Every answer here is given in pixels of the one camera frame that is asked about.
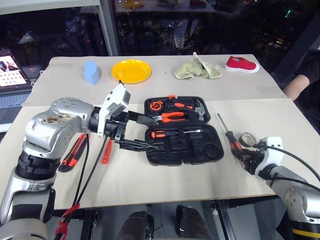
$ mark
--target orange-handled pliers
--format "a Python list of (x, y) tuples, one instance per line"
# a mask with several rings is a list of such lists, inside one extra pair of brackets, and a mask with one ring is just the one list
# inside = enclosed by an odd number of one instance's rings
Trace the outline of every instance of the orange-handled pliers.
[(172, 118), (172, 117), (183, 117), (185, 115), (184, 112), (174, 111), (169, 113), (162, 113), (160, 116), (152, 116), (151, 118), (155, 121), (161, 121), (164, 124), (170, 122), (184, 121), (185, 118)]

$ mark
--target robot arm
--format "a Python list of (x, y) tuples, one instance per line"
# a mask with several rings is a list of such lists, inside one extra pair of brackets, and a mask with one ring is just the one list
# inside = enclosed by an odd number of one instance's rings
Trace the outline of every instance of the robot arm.
[(276, 146), (283, 149), (280, 137), (265, 137), (253, 145), (257, 151), (244, 149), (235, 153), (245, 170), (255, 175), (277, 194), (287, 209), (287, 214), (295, 239), (320, 238), (320, 192), (304, 184), (273, 178), (290, 178), (307, 183), (305, 179), (281, 166), (283, 153), (263, 146)]
[(98, 132), (100, 136), (113, 139), (120, 148), (131, 151), (154, 148), (141, 140), (125, 139), (129, 120), (149, 126), (158, 124), (143, 114), (124, 112), (129, 100), (130, 94), (120, 83), (101, 108), (73, 97), (63, 97), (34, 116), (26, 126), (22, 153), (2, 199), (1, 223), (6, 225), (21, 219), (47, 222), (50, 219), (54, 210), (56, 170), (76, 133)]

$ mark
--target red shoe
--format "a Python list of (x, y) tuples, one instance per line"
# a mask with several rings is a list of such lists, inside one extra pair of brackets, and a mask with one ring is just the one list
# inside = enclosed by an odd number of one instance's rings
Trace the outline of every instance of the red shoe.
[(226, 62), (224, 68), (228, 71), (237, 71), (247, 74), (254, 74), (259, 71), (259, 64), (248, 61), (243, 57), (229, 57), (229, 60)]

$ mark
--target red utility knife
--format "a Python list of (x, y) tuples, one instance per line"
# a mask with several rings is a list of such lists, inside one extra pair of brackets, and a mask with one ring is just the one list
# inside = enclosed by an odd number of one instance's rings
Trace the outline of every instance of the red utility knife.
[(64, 160), (61, 162), (58, 171), (61, 173), (66, 173), (72, 170), (82, 156), (86, 145), (87, 139), (86, 136), (82, 133), (72, 146), (71, 150), (65, 156)]

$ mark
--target rag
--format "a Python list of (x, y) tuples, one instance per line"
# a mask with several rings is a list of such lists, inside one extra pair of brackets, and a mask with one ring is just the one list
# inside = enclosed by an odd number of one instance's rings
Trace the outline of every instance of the rag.
[(211, 63), (202, 61), (197, 53), (193, 53), (193, 59), (182, 64), (175, 72), (177, 79), (192, 80), (194, 76), (202, 76), (207, 79), (217, 79), (222, 77), (219, 71), (220, 66), (212, 66)]

